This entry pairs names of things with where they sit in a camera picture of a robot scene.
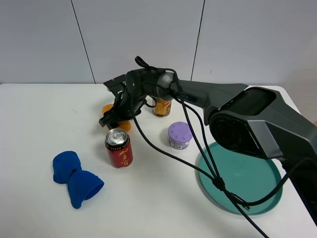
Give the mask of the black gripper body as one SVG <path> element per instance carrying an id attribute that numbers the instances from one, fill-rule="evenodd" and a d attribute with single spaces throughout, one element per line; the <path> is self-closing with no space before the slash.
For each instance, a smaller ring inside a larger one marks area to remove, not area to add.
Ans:
<path id="1" fill-rule="evenodd" d="M 130 120 L 140 113 L 147 96 L 157 94 L 159 74 L 153 70 L 136 69 L 104 82 L 115 96 L 112 109 L 121 118 Z"/>

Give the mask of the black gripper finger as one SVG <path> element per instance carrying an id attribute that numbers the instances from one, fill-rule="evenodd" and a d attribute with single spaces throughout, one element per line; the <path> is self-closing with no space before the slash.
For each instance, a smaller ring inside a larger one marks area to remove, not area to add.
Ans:
<path id="1" fill-rule="evenodd" d="M 109 129 L 114 128 L 121 128 L 122 121 L 121 118 L 117 115 L 117 113 L 110 109 L 109 111 L 105 112 L 103 117 L 99 119 L 99 124 L 101 127 L 107 127 Z"/>

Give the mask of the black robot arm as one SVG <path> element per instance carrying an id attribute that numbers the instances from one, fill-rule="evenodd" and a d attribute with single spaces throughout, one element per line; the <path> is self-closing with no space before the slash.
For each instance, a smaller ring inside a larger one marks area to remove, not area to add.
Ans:
<path id="1" fill-rule="evenodd" d="M 313 220 L 317 218 L 317 128 L 278 91 L 245 84 L 179 80 L 171 69 L 143 68 L 105 82 L 115 96 L 101 126 L 138 115 L 147 96 L 177 97 L 203 109 L 204 124 L 223 148 L 278 159 Z"/>

